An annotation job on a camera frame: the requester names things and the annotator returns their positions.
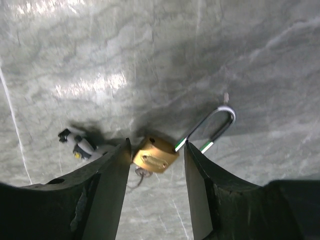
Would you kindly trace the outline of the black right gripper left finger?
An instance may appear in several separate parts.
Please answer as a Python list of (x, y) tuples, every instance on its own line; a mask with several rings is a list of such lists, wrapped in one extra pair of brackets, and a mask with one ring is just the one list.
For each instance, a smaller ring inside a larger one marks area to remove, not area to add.
[(100, 158), (46, 184), (0, 185), (3, 240), (113, 240), (131, 165), (123, 140)]

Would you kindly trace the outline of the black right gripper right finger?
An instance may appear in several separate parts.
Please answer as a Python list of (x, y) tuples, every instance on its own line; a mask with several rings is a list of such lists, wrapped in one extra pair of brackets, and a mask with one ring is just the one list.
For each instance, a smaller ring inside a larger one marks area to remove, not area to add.
[(259, 186), (184, 146), (185, 176), (196, 240), (317, 240), (320, 182), (274, 180)]

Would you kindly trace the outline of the small brass padlock with keychain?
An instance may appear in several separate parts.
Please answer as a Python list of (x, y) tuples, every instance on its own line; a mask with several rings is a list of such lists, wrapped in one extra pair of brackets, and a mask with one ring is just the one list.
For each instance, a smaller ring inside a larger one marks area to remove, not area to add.
[(200, 120), (187, 134), (182, 137), (176, 144), (171, 144), (167, 140), (154, 136), (147, 135), (139, 145), (139, 149), (133, 156), (133, 163), (138, 168), (144, 169), (152, 173), (163, 173), (168, 167), (180, 156), (179, 150), (184, 146), (186, 141), (203, 125), (209, 118), (217, 113), (228, 113), (227, 122), (200, 147), (200, 152), (205, 153), (211, 148), (216, 140), (218, 140), (226, 130), (228, 130), (236, 122), (236, 112), (228, 105), (220, 105), (212, 112), (207, 114)]

